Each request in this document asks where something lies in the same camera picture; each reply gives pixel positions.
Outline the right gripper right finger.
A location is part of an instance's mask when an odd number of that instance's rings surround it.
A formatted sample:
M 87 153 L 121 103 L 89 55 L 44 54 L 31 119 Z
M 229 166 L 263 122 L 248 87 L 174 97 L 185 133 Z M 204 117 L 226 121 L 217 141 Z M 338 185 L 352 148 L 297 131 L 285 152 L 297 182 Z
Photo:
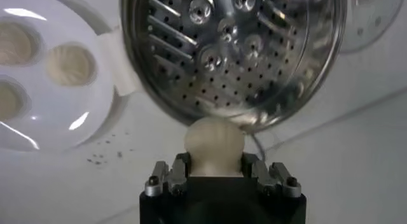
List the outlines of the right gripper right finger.
M 241 159 L 241 171 L 244 177 L 254 178 L 258 190 L 267 195 L 282 195 L 288 198 L 301 197 L 301 184 L 291 175 L 282 162 L 267 166 L 255 154 L 244 153 Z

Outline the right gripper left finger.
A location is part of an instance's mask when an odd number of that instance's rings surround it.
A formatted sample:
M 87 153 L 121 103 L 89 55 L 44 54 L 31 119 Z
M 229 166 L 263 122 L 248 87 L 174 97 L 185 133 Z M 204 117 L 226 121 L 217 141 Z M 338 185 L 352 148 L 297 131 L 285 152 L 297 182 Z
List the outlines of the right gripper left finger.
M 172 167 L 169 167 L 165 161 L 157 161 L 152 174 L 145 182 L 145 195 L 158 197 L 165 192 L 174 196 L 181 195 L 185 191 L 190 168 L 191 157 L 189 153 L 177 154 Z

